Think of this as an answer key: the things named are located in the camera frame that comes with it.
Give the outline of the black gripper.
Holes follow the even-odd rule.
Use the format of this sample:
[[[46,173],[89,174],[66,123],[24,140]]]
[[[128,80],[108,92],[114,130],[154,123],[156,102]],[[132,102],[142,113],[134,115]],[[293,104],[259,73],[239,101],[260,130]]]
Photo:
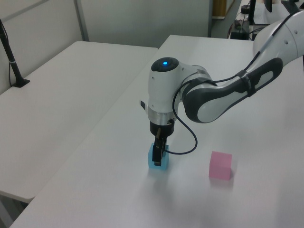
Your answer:
[[[152,147],[152,161],[154,162],[155,166],[162,165],[162,154],[166,152],[166,139],[163,140],[162,138],[167,138],[174,132],[175,123],[171,122],[168,125],[157,125],[150,122],[150,132],[157,137],[158,131],[160,130],[159,137],[161,139],[155,138],[154,145]]]

